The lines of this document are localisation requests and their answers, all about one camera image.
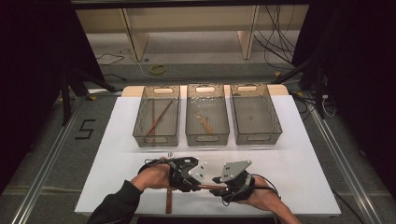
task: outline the black sleeve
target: black sleeve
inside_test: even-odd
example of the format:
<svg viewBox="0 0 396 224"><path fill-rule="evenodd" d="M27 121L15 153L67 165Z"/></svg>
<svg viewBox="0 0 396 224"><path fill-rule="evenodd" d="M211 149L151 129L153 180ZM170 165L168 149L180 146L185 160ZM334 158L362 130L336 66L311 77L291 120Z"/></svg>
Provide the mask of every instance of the black sleeve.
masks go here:
<svg viewBox="0 0 396 224"><path fill-rule="evenodd" d="M93 211L87 224L130 223L142 193L131 182L125 180L117 193L105 197Z"/></svg>

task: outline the person's left hand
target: person's left hand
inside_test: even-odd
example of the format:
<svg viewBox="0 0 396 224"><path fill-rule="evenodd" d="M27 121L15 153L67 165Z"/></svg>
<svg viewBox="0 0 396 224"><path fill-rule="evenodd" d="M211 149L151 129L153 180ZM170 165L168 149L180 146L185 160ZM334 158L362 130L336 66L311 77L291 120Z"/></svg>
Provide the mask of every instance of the person's left hand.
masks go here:
<svg viewBox="0 0 396 224"><path fill-rule="evenodd" d="M170 189L169 169L168 164L152 165L134 177L131 183L141 191L147 188Z"/></svg>

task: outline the hand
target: hand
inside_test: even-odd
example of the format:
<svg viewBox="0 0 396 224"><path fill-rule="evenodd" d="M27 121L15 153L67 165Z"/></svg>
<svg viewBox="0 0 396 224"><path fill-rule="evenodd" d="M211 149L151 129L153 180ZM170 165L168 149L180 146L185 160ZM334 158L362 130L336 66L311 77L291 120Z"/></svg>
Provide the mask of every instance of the hand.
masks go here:
<svg viewBox="0 0 396 224"><path fill-rule="evenodd" d="M147 188L170 189L169 169L168 164L152 165L134 177L131 183L141 191Z"/></svg>
<svg viewBox="0 0 396 224"><path fill-rule="evenodd" d="M268 183L259 176L254 176L255 186L269 187ZM238 203L249 204L263 211L270 211L276 214L283 224L300 223L290 209L269 189L255 189L247 200Z"/></svg>

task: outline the plastic bin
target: plastic bin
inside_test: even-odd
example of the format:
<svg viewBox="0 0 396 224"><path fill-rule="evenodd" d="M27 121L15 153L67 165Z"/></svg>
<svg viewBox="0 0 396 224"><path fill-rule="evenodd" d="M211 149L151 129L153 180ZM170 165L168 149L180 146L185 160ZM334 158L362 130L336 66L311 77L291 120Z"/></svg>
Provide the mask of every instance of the plastic bin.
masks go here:
<svg viewBox="0 0 396 224"><path fill-rule="evenodd" d="M274 145L282 134L266 84L231 85L237 145Z"/></svg>
<svg viewBox="0 0 396 224"><path fill-rule="evenodd" d="M186 136L189 146L226 146L230 126L220 84L187 88Z"/></svg>
<svg viewBox="0 0 396 224"><path fill-rule="evenodd" d="M179 86L143 89L134 139L140 147L176 147L180 109Z"/></svg>

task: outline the white tabletop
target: white tabletop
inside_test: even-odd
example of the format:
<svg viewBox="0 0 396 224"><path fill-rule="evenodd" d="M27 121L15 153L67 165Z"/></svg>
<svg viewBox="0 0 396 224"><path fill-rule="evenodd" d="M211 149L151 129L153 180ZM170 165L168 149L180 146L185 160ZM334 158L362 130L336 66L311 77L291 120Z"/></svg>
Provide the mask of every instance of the white tabletop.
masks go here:
<svg viewBox="0 0 396 224"><path fill-rule="evenodd" d="M251 174L267 177L278 189L282 201L296 215L337 216L341 214L318 158L308 138L295 103L290 96L272 96L283 133L274 146L237 146L230 123L226 147L188 147L185 136L186 99L182 97L179 145L169 148L139 147L133 130L140 97L117 100L98 153L92 165L76 212L89 215L109 193L117 192L123 180L137 174L145 159L157 159L173 151L178 157L196 157L208 162L210 172L205 183L221 174L228 161L252 161ZM227 98L229 121L232 120ZM258 217L271 216L248 205L231 203L226 207L221 198L208 190L183 193L174 191L172 214L165 214L166 189L147 189L141 196L137 216L151 217Z"/></svg>

